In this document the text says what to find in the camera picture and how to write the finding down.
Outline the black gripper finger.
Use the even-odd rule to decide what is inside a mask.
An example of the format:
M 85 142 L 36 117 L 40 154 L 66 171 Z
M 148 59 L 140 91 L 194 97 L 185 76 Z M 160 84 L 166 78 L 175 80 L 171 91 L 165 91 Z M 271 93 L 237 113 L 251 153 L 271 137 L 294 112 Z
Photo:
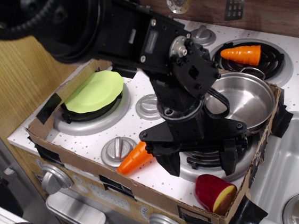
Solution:
M 221 167 L 226 173 L 226 176 L 229 176 L 235 172 L 238 156 L 234 140 L 223 142 L 223 147 L 220 150 L 220 160 Z
M 158 155 L 156 157 L 159 165 L 161 165 L 170 175 L 180 176 L 180 154 L 173 153 L 171 155 Z

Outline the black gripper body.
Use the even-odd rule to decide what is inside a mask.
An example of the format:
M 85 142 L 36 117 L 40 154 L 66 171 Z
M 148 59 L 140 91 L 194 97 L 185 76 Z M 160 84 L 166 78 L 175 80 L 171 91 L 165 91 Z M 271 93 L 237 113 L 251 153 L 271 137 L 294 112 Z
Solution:
M 157 108 L 164 121 L 143 130 L 139 139 L 159 164 L 178 163 L 180 153 L 192 151 L 218 151 L 221 157 L 234 157 L 248 146 L 246 124 L 210 116 L 203 101 L 183 112 L 162 104 Z

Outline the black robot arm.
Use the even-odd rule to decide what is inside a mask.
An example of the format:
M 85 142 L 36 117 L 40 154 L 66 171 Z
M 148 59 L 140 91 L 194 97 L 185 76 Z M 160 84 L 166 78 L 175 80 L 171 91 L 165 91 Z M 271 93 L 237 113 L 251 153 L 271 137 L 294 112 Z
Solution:
M 181 152 L 214 145 L 226 175 L 234 173 L 246 125 L 205 106 L 206 94 L 229 101 L 213 89 L 218 65 L 182 23 L 135 1 L 0 0 L 0 40 L 28 36 L 65 64 L 102 59 L 142 69 L 164 122 L 139 138 L 169 174 L 179 176 Z

